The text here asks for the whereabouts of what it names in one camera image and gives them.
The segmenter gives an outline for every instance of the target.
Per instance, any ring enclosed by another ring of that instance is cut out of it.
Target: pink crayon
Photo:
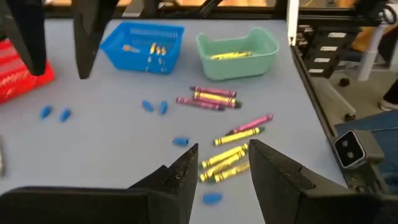
[[[189,89],[193,91],[202,91],[204,93],[212,93],[220,96],[236,97],[236,92],[231,90],[217,90],[214,88],[204,88],[200,86],[191,86]]]
[[[242,103],[238,102],[238,101],[236,101],[236,103],[231,103],[231,102],[214,100],[214,99],[205,98],[205,97],[202,97],[202,96],[195,96],[195,95],[193,96],[193,99],[195,101],[201,101],[201,102],[205,102],[205,103],[213,103],[213,104],[227,106],[227,107],[230,107],[230,108],[241,108],[242,107]]]
[[[191,99],[184,98],[184,97],[177,97],[177,99],[175,101],[177,103],[180,103],[183,105],[197,106],[197,107],[205,108],[205,109],[211,109],[211,110],[217,110],[217,111],[225,110],[225,107],[220,104],[206,103],[206,102],[202,102],[202,101],[193,101]]]
[[[267,121],[272,120],[273,118],[274,118],[273,114],[269,114],[269,115],[263,116],[261,118],[255,119],[254,121],[251,121],[251,122],[249,122],[247,124],[244,124],[242,126],[239,126],[237,128],[232,129],[227,135],[236,134],[236,133],[240,133],[242,131],[248,130],[248,129],[255,128],[255,127],[259,126],[262,123],[265,123]]]

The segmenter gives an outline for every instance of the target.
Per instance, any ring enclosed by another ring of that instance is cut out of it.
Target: green plastic tray
[[[263,75],[274,63],[279,45],[263,28],[253,28],[247,37],[226,40],[211,40],[204,34],[197,37],[200,58],[205,75],[211,80]],[[212,60],[216,54],[228,52],[252,52],[251,56]]]

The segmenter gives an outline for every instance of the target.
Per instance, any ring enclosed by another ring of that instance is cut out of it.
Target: gray table surface
[[[253,118],[274,113],[256,138],[309,169],[345,185],[320,122],[292,61],[283,21],[162,21],[185,26],[180,59],[171,76],[117,71],[99,52],[88,80],[78,78],[69,20],[46,22],[47,53],[57,79],[50,85],[0,106],[5,176],[0,193],[26,185],[126,188],[188,148],[172,145],[175,136],[199,143],[199,160],[247,140],[214,147],[212,140]],[[112,21],[105,37],[120,23]],[[269,73],[261,77],[210,82],[203,74],[195,37],[242,37],[265,27],[280,44]],[[240,110],[224,113],[176,105],[191,96],[191,85],[236,90]],[[147,113],[141,101],[169,102],[165,116]],[[45,120],[44,105],[54,106]],[[72,117],[59,123],[69,107]],[[222,192],[213,207],[202,204],[205,192]],[[264,223],[250,173],[216,185],[197,185],[191,223]]]

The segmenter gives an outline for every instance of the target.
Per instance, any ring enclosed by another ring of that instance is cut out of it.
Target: red basket
[[[0,42],[0,104],[55,79],[49,63],[41,76],[30,74],[9,40]]]

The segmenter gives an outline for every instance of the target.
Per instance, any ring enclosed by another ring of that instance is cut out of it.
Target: blue basket
[[[170,74],[180,55],[184,27],[122,22],[100,48],[117,69]],[[162,51],[151,53],[156,44]]]

